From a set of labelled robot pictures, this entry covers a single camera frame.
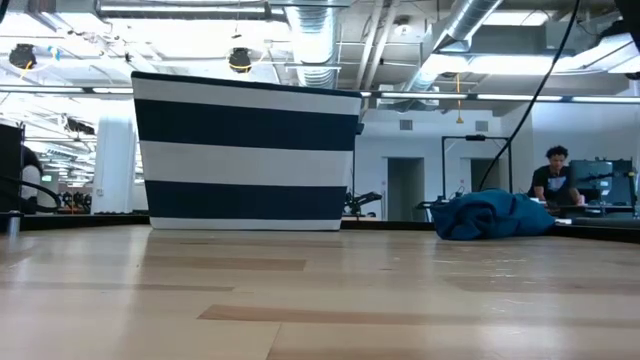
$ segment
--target blue jacket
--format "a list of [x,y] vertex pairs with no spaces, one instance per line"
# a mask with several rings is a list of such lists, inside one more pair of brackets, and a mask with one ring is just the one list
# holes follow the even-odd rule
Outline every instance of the blue jacket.
[[541,235],[555,223],[545,208],[524,194],[486,190],[433,205],[438,236],[448,240]]

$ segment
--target black cable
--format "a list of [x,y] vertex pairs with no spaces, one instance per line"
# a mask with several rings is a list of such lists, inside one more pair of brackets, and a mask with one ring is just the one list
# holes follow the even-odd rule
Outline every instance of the black cable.
[[27,210],[30,210],[31,212],[46,212],[46,213],[53,213],[58,211],[58,208],[60,208],[60,198],[58,198],[58,194],[54,193],[53,191],[47,189],[44,186],[41,185],[37,185],[37,184],[32,184],[30,182],[26,182],[23,180],[18,180],[18,179],[13,179],[10,177],[6,177],[6,176],[1,176],[0,175],[0,180],[2,181],[6,181],[9,182],[11,184],[14,185],[21,185],[21,186],[27,186],[27,187],[31,187],[34,189],[37,189],[39,191],[42,191],[43,193],[49,195],[53,201],[55,201],[56,205],[55,207],[47,207],[47,206],[42,206],[42,205],[38,205],[38,204],[34,204],[32,202],[30,202],[29,200],[23,199],[22,197],[16,195],[16,194],[11,194],[5,190],[0,190],[0,196],[5,196],[8,197],[10,199],[18,199],[20,201],[20,205],[22,208],[26,208]]
[[560,47],[558,48],[556,55],[553,57],[553,61],[551,62],[549,71],[547,71],[547,73],[542,78],[542,81],[540,82],[538,89],[533,95],[533,99],[531,99],[529,106],[527,106],[527,110],[525,110],[524,115],[522,115],[522,119],[518,123],[518,126],[516,126],[515,130],[513,131],[513,134],[509,136],[509,139],[507,140],[507,142],[504,144],[502,149],[500,149],[498,154],[493,158],[493,160],[491,161],[491,164],[489,164],[489,167],[487,168],[487,171],[484,173],[484,176],[482,176],[482,180],[480,181],[480,186],[478,186],[478,189],[480,191],[482,191],[482,189],[484,188],[484,183],[487,181],[487,178],[489,177],[489,173],[491,172],[491,169],[496,165],[498,160],[500,160],[500,157],[502,156],[502,154],[504,154],[504,152],[507,151],[507,149],[513,142],[513,139],[515,139],[516,135],[518,135],[518,132],[520,131],[520,128],[522,128],[522,125],[524,125],[524,122],[527,121],[527,117],[531,113],[531,110],[533,109],[533,105],[535,105],[536,100],[538,100],[538,96],[540,96],[540,93],[542,92],[544,85],[547,83],[547,80],[549,80],[549,77],[553,72],[553,68],[556,66],[556,63],[558,62],[558,60],[560,60],[560,56],[562,55],[562,51],[564,50],[564,47],[567,44],[567,40],[569,39],[569,34],[571,33],[571,29],[573,28],[573,24],[576,22],[576,17],[578,16],[578,9],[580,9],[580,0],[576,0],[575,5],[573,6],[573,13],[571,14],[571,19],[569,19],[567,30],[564,32],[564,36],[562,37],[562,41],[560,42]]

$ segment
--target navy and white striped fabric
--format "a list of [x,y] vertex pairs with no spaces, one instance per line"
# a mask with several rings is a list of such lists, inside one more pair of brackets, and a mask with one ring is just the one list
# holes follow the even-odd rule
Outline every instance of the navy and white striped fabric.
[[154,228],[340,228],[358,93],[132,78]]

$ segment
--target ceiling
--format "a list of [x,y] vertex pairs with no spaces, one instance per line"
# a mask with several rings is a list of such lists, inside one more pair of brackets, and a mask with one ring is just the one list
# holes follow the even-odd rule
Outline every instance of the ceiling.
[[[428,25],[446,18],[452,2],[401,1],[397,16],[408,16],[410,28],[402,34],[395,31],[390,33],[372,88],[401,84],[415,74],[421,62],[420,45]],[[135,5],[143,2],[118,3]],[[612,0],[583,3],[583,13],[593,13],[594,16],[611,11],[613,7]],[[573,0],[505,0],[485,25],[516,28],[519,25],[537,26],[550,20],[562,20],[572,4]],[[354,88],[365,38],[371,30],[367,25],[373,7],[372,0],[355,0],[350,7],[339,12],[339,88]],[[88,10],[45,15],[33,16],[22,9],[12,9],[7,14],[0,25],[0,84],[129,87],[131,71],[139,70],[297,85],[292,35],[285,23],[180,18],[101,20]],[[235,34],[241,36],[233,39]],[[35,45],[38,64],[34,70],[25,72],[9,62],[9,54],[19,43]],[[253,68],[249,74],[239,75],[229,69],[227,57],[234,47],[251,49]],[[59,57],[51,49],[59,51]],[[455,92],[459,86],[461,92],[530,94],[540,80],[541,76],[461,73],[459,79],[440,76],[434,85],[440,91]],[[598,73],[552,76],[545,92],[610,95],[625,88],[628,88],[628,81],[624,75]],[[78,134],[65,129],[65,119],[80,121],[99,131],[98,119],[107,111],[109,101],[113,100],[104,96],[0,93],[0,119],[11,123],[25,122],[30,138],[75,137]],[[439,108],[446,111],[457,106],[457,101],[443,100]],[[483,110],[505,106],[512,105],[468,101],[463,104],[465,109]],[[47,143],[71,148],[82,154],[82,159],[91,161],[95,158],[95,136],[82,136],[88,140],[83,143]]]

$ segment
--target computer monitor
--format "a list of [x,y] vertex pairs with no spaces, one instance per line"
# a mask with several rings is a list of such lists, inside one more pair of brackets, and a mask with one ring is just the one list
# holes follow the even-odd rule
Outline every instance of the computer monitor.
[[573,187],[579,191],[598,190],[607,195],[613,185],[613,162],[573,160],[570,163]]

